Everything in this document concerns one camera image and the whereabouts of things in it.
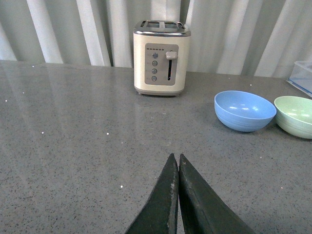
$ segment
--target toaster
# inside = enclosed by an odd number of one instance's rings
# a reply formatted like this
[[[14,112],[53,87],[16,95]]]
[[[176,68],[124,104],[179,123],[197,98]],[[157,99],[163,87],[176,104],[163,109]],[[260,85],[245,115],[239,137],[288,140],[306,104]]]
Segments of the toaster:
[[[138,93],[179,95],[185,86],[191,32],[180,22],[142,20],[133,38]]]

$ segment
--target bowl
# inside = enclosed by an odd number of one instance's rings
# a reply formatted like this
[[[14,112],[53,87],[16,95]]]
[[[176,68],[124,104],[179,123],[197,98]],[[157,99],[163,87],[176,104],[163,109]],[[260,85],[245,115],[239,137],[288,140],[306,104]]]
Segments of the bowl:
[[[218,93],[214,97],[214,110],[224,125],[241,132],[259,130],[276,115],[276,108],[268,100],[235,90]]]
[[[282,96],[274,101],[276,123],[286,132],[312,139],[312,100],[303,97]]]

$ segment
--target gray countertop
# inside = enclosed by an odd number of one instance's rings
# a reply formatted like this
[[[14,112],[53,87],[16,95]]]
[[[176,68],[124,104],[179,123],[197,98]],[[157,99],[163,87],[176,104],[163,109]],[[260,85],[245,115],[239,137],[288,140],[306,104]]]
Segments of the gray countertop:
[[[312,233],[312,141],[275,120],[227,128],[224,90],[309,98],[282,79],[205,73],[152,97],[131,68],[0,61],[0,233],[124,233],[170,153],[257,233]]]

